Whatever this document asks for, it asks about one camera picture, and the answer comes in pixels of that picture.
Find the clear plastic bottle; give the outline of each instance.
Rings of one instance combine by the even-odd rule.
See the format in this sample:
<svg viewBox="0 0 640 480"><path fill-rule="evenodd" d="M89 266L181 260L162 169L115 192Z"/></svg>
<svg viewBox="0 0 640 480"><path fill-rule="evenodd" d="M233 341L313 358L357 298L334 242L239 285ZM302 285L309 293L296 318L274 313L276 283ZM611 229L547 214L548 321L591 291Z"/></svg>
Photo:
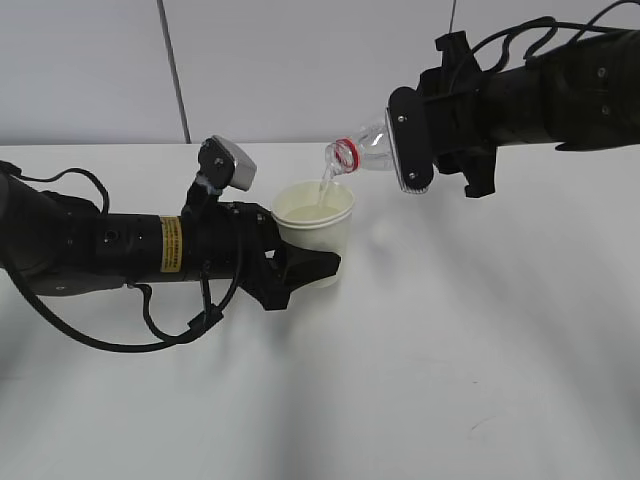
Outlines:
<svg viewBox="0 0 640 480"><path fill-rule="evenodd" d="M330 176L364 170L394 170L391 139L384 116L355 134L327 145L325 160Z"/></svg>

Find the paper cup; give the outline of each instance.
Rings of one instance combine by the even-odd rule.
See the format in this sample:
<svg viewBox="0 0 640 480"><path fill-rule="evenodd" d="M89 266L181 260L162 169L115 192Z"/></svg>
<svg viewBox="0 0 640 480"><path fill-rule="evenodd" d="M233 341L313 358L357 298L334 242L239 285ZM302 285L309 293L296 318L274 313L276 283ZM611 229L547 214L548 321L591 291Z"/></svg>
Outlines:
<svg viewBox="0 0 640 480"><path fill-rule="evenodd" d="M285 242L308 250L334 252L342 258L338 273L308 285L314 288L328 287L338 281L342 275L351 212L355 203L351 190L344 185L330 182L323 205L333 211L321 218L301 217L299 209L318 205L320 183L319 180L313 180L292 185L280 192L272 205L273 217L278 224L280 236ZM296 211L298 214L292 218L291 214Z"/></svg>

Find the robotic arm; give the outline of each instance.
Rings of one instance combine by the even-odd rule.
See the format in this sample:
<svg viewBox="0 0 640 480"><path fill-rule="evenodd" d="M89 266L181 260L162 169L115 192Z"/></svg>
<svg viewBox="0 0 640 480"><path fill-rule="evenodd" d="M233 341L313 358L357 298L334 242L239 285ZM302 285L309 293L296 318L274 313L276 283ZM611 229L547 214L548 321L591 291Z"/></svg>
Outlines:
<svg viewBox="0 0 640 480"><path fill-rule="evenodd" d="M334 275L340 257L309 251L281 240L271 213L257 204L223 203L228 186L248 190L256 165L237 145L214 136L198 155L200 169L180 216L111 214L106 189L89 172L70 169L37 180L0 163L0 267L29 303L58 329L92 347L145 352L189 343L222 319L239 287L265 310L287 308L291 293ZM104 198L99 211L90 201L37 192L24 181L52 181L65 173L89 176ZM209 279L233 279L225 298L211 302ZM171 336L149 315L147 283L199 281L203 311L183 335ZM71 296L98 290L138 288L144 317L162 342L147 346L112 345L73 330L36 295Z"/></svg>
<svg viewBox="0 0 640 480"><path fill-rule="evenodd" d="M616 2L606 11L623 3ZM387 127L401 188L423 193L434 166L462 173L466 195L495 192L499 147L560 143L561 151L609 149L640 143L640 31L557 22L543 17L492 35L471 49L464 32L439 38L442 66L389 99ZM529 48L525 65L502 71L521 33L548 33ZM565 45L535 56L559 28L579 30ZM586 31L597 35L579 40ZM475 54L504 37L503 53L482 71Z"/></svg>

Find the table surface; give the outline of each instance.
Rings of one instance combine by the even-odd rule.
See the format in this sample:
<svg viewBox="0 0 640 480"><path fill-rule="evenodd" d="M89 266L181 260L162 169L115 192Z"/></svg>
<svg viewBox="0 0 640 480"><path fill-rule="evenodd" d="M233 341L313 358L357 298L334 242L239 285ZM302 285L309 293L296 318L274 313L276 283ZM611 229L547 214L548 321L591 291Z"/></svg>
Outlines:
<svg viewBox="0 0 640 480"><path fill-rule="evenodd" d="M225 199L318 178L319 144L246 145ZM25 174L90 168L112 211L176 214L197 146L2 147ZM265 313L244 292L189 346L127 356L51 328L0 277L2 479L603 479L640 471L637 148L502 149L495 196L392 173L357 197L345 275ZM82 178L56 186L99 197ZM220 295L225 281L214 285ZM181 331L195 284L156 289ZM47 299L106 340L151 339L126 289Z"/></svg>

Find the black cable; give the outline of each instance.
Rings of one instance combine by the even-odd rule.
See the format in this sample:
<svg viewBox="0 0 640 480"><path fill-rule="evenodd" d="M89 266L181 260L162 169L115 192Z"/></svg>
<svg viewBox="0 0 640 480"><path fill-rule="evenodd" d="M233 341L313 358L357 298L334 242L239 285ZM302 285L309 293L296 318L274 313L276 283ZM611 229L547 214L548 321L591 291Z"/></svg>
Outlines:
<svg viewBox="0 0 640 480"><path fill-rule="evenodd" d="M592 27L596 24L596 22L598 20L600 20L602 17L604 17L607 13L609 13L611 10L618 8L621 5L638 5L640 6L640 0L619 0L617 2L612 3L611 5L609 5L607 8L601 10L595 17L593 17L591 20L589 20L589 22L587 22L585 24L585 27ZM581 29L580 31L578 31L578 33L576 33L573 37L571 37L571 39L567 42L568 44L572 44L577 42L578 40L580 40L580 38L587 33L588 30L586 29Z"/></svg>
<svg viewBox="0 0 640 480"><path fill-rule="evenodd" d="M84 175L96 186L96 188L100 191L103 198L103 213L107 213L109 210L109 193L107 189L104 187L102 182L91 172L81 169L81 168L70 168L59 174L45 179L26 177L22 175L21 170L8 162L0 162L1 169L7 174L12 175L20 180L32 181L32 182L41 182L41 183L50 183L59 180L61 177L66 175L67 173L78 173L80 175ZM27 280L24 278L22 273L18 270L16 264L11 259L11 255L9 255L8 247L5 243L5 237L2 235L2 232L7 231L4 226L0 229L0 261L2 261L3 268L7 271L9 278L18 289L20 294L24 297L27 303L38 312L47 322L49 322L54 328L70 337L71 339L82 343L83 345L91 348L95 348L98 350L103 350L107 352L115 352L115 353L148 353L155 352L158 350L163 350L172 346L171 344L167 344L166 342L161 343L151 343L151 344L143 344L143 345L122 345L119 343L109 343L103 342L102 340L95 339L84 333L76 330L72 326L68 325L64 320L58 317L55 313L47 307L40 298L33 293L31 287Z"/></svg>
<svg viewBox="0 0 640 480"><path fill-rule="evenodd" d="M166 342L151 343L143 345L122 345L119 343L103 342L93 337L85 335L84 333L76 330L72 326L68 325L64 320L53 313L49 307L47 307L36 294L31 291L29 284L22 276L22 273L18 270L15 263L11 259L6 248L4 236L0 234L0 260L4 269L7 271L9 278L16 286L18 291L22 294L24 299L31 307L37 311L47 322L49 322L54 328L72 338L73 340L86 345L87 347L95 348L97 350L103 350L106 352L114 353L149 353L163 350L165 348L173 346Z"/></svg>
<svg viewBox="0 0 640 480"><path fill-rule="evenodd" d="M60 180L62 177L64 177L68 173L77 173L79 175L83 175L84 177L88 178L89 181L91 183L93 183L93 185L96 187L96 189L98 190L98 192L100 192L100 195L102 196L102 211L101 211L101 213L103 215L106 215L107 213L109 213L109 207L111 205L111 202L109 200L109 192L107 191L105 186L102 184L102 182L98 179L98 177L96 177L89 170L85 170L84 168L75 168L75 167L74 168L68 168L68 169L58 173L57 175L54 175L51 178L27 177L25 175L22 175L22 173L18 173L18 174L14 173L13 176L16 177L19 180L24 180L25 182L53 183L53 182L56 182L56 181Z"/></svg>
<svg viewBox="0 0 640 480"><path fill-rule="evenodd" d="M242 239L241 229L237 225L237 221L235 219L234 214L230 214L230 215L231 215L231 223L236 233L236 248L237 248L236 269L233 273L233 278L231 280L231 284L229 285L229 288L227 289L227 293L224 295L224 297L222 298L222 300L218 305L211 302L211 291L209 290L209 279L208 277L203 275L203 278L201 280L202 297L203 297L203 305L204 305L204 310L202 312L204 313L204 318L201 322L201 325L203 326L203 328L201 329L191 328L180 335L171 335L166 333L156 325L153 318L151 317L150 306L151 306L151 296L153 295L153 289L151 288L151 286L146 285L144 283L133 283L130 285L132 288L137 288L142 292L142 297L143 297L142 316L151 333L153 333L160 340L163 340L165 342L171 342L174 344L186 344L186 343L191 343L197 340L217 323L217 320L214 320L214 321L211 320L212 312L215 310L222 312L222 310L224 310L229 305L229 303L231 302L231 299L233 298L236 291L238 290L238 287L240 285L240 276L242 275L242 267L244 263L244 242Z"/></svg>
<svg viewBox="0 0 640 480"><path fill-rule="evenodd" d="M587 32L596 32L596 33L612 33L612 32L625 31L625 29L612 28L612 27L587 26L587 25L583 25L583 24L579 24L579 23L556 22L556 21L551 22L551 21L547 21L546 17L543 17L542 19L538 19L538 20L532 20L532 21L523 23L521 25L517 25L515 27L507 28L505 30L502 30L500 32L497 32L497 33L494 33L493 35L488 36L487 38L482 40L480 43L478 43L475 47L473 47L463 57L463 59L458 64L458 67L455 69L453 75L451 76L451 81L449 83L449 94L453 93L456 81L457 81L458 77L460 76L460 72L462 71L462 68L466 65L466 63L470 59L474 58L474 56L480 50L482 50L484 47L486 47L490 43L492 43L492 42L494 42L494 41L496 41L496 40L498 40L499 38L502 38L502 37L508 37L509 41L508 41L507 44L510 44L519 35L527 32L529 30L536 29L536 28L558 28L558 29L567 29L567 30L585 29L585 31L587 31ZM507 62L508 62L508 52L506 52L506 54L505 54L505 51L504 51L504 48L503 48L503 52L502 52L502 55L500 56L500 60L489 71L493 72L494 70L496 70L500 66L500 64L504 63L505 56L507 57Z"/></svg>

